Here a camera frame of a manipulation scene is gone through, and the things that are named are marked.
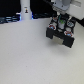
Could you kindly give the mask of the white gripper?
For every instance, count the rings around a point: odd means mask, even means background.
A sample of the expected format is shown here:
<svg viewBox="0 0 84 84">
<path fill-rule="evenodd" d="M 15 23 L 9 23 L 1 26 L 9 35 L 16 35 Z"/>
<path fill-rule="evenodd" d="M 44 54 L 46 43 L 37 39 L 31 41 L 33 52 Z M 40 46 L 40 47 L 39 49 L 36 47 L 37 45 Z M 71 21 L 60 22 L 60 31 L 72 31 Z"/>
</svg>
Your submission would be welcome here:
<svg viewBox="0 0 84 84">
<path fill-rule="evenodd" d="M 65 14 L 70 7 L 71 0 L 55 0 L 52 8 L 54 11 L 59 12 L 60 14 Z M 54 25 L 57 28 L 58 25 L 58 16 L 53 16 Z M 71 32 L 71 23 L 70 19 L 66 23 L 66 31 Z"/>
</svg>

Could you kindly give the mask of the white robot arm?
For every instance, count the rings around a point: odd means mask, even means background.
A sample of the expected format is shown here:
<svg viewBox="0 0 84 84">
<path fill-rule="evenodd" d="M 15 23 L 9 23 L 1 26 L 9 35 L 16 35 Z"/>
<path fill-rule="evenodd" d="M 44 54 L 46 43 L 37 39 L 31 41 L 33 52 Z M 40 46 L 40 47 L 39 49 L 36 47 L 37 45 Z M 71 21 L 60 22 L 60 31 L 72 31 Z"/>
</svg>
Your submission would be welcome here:
<svg viewBox="0 0 84 84">
<path fill-rule="evenodd" d="M 68 31 L 71 32 L 74 27 L 72 17 L 67 13 L 70 7 L 71 0 L 55 0 L 52 5 L 52 9 L 57 12 L 57 15 L 52 19 L 56 24 L 56 29 L 59 32 Z"/>
</svg>

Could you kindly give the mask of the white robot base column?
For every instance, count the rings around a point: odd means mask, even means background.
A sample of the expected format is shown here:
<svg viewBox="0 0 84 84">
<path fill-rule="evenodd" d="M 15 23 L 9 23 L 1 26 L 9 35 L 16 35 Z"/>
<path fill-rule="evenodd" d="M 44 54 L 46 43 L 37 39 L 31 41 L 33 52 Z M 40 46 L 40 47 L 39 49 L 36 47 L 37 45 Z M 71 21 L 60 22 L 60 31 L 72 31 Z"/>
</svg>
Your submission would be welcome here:
<svg viewBox="0 0 84 84">
<path fill-rule="evenodd" d="M 30 20 L 32 18 L 32 12 L 30 9 L 30 0 L 20 0 L 21 2 L 21 19 Z"/>
</svg>

